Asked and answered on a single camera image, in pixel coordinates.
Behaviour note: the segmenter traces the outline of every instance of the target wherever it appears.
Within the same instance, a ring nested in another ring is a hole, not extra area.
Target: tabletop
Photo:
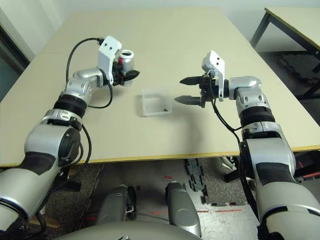
[[[320,8],[266,7],[264,10],[320,49]]]
[[[320,127],[218,8],[87,11],[72,14],[64,22],[1,102],[0,166],[23,160],[27,134],[64,88],[74,45],[107,35],[134,52],[140,75],[130,87],[113,88],[108,108],[87,109],[83,123],[92,140],[91,163],[239,154],[235,137],[210,104],[201,108],[174,101],[180,95],[200,95],[199,87],[179,81],[202,75],[201,63],[210,50],[225,60],[227,79],[250,75],[262,81],[272,113],[294,151],[320,149]],[[81,45],[73,55],[70,74],[94,68],[98,47],[94,42]],[[154,88],[169,91],[170,115],[142,115],[142,90]],[[100,89],[91,104],[102,106],[108,100],[108,89]],[[235,101],[225,99],[217,107],[232,127],[240,126]],[[81,141],[86,155],[83,131]]]

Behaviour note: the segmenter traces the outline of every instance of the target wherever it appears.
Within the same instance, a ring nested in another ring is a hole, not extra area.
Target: clear plastic container
[[[172,102],[169,92],[164,88],[143,89],[142,108],[145,117],[171,114]]]

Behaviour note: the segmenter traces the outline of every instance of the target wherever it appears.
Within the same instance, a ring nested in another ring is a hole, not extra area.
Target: metal table frame
[[[317,59],[320,60],[320,49],[313,46],[310,42],[304,39],[301,35],[290,29],[286,26],[283,22],[279,19],[272,16],[270,13],[266,12],[256,29],[250,44],[253,48],[255,48],[264,34],[266,28],[268,27],[269,23],[273,23],[277,28],[279,28],[282,32],[287,34],[293,40],[295,40],[298,44],[300,44],[303,48],[305,48],[309,53],[313,54]],[[312,70],[314,73],[318,73],[320,71],[320,63]],[[308,91],[306,91],[302,95],[296,95],[295,97],[298,100],[306,100],[306,99],[320,99],[320,93],[314,94],[317,90],[320,89],[320,81],[311,87]]]

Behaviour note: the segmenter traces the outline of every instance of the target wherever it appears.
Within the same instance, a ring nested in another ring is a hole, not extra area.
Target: floor mat
[[[103,164],[88,164],[83,172],[74,179],[81,183],[79,192],[57,191],[51,194],[45,206],[45,215],[57,220],[60,227],[48,227],[47,239],[54,239],[72,232],[77,221],[87,210],[90,203],[89,196],[97,183],[102,166]]]
[[[320,64],[320,61],[313,55],[308,54],[285,54],[281,55],[281,63],[292,74],[308,86],[313,86],[320,81],[320,72],[312,70]]]
[[[198,162],[203,170],[202,180],[206,187],[205,201],[207,204],[216,206],[245,204],[247,200],[240,180],[225,182],[225,174],[232,172],[232,170],[222,165],[221,158],[199,158]]]

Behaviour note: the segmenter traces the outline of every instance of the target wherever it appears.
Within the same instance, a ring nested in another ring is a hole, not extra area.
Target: white bracket
[[[109,80],[111,85],[114,83],[112,65],[114,60],[120,54],[121,49],[121,42],[112,36],[107,36],[99,47],[98,67],[104,71],[106,78]]]
[[[202,61],[202,69],[207,73],[214,73],[218,77],[215,85],[219,86],[219,102],[224,100],[225,86],[225,61],[213,50],[211,50]]]

